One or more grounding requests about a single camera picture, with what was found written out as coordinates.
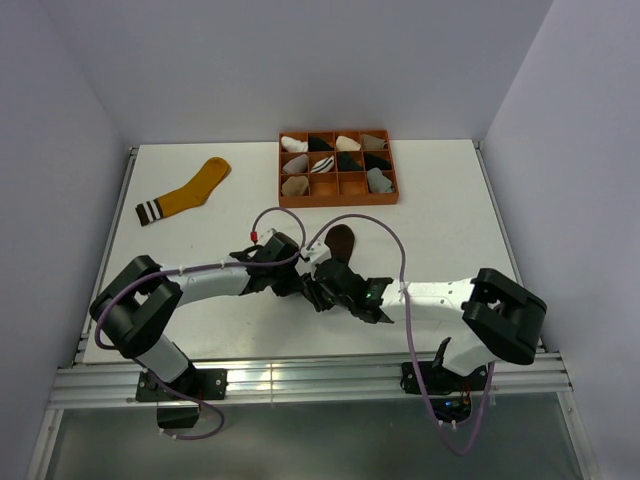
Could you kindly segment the dark brown sock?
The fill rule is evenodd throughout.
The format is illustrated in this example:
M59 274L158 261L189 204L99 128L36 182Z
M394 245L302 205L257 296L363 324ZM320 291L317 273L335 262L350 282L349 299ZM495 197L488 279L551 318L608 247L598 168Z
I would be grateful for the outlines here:
M324 238L324 243L329 248L332 258L349 264L355 246L355 235L348 225L332 226Z

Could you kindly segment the grey sock black stripes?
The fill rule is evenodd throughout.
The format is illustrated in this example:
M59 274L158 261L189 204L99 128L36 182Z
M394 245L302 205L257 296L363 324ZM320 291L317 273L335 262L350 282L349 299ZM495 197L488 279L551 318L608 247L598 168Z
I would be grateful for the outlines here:
M393 182L375 167L367 171L367 182L372 194L390 194L395 192Z

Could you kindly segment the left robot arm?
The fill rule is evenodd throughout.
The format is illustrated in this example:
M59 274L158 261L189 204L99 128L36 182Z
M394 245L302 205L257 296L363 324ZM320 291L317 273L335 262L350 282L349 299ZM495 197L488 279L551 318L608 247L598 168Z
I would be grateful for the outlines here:
M174 311L190 303L259 293L297 277L299 247L274 231L266 243L234 252L216 268L161 269L148 255L134 258L93 301L91 318L111 345L159 378L159 388L183 399L195 386L189 358L164 334Z

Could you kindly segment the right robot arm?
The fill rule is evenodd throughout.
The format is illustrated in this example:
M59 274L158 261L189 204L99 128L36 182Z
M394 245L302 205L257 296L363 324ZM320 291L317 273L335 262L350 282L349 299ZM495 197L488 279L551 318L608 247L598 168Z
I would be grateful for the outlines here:
M459 333L441 342L432 368L435 383L446 390L496 360L533 364L547 313L541 298L493 268L458 281L407 283L365 279L330 258L312 267L309 295L318 311L339 306L368 324L458 324Z

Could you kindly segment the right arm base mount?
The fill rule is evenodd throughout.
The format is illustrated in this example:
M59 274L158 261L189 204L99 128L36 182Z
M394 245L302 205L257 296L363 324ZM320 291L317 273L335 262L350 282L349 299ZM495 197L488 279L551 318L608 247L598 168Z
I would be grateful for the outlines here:
M451 338L448 337L441 342L433 360L418 362L419 375L411 362L402 363L400 388L406 394L420 395L418 379L421 378L436 419L453 426L471 419L474 411L471 394L484 390L488 366L480 366L467 376L445 369L444 353L450 341Z

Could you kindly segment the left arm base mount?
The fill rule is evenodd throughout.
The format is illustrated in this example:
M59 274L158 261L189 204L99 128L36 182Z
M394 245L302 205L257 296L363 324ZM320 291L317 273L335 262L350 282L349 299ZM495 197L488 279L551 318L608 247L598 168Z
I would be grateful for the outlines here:
M213 436L225 424L224 413L211 401L225 399L227 370L196 369L189 367L173 382L162 382L151 372L139 375L135 393L137 403L156 405L156 423L164 434L180 440L196 440ZM204 418L205 413L214 413L218 425L206 433L187 433Z

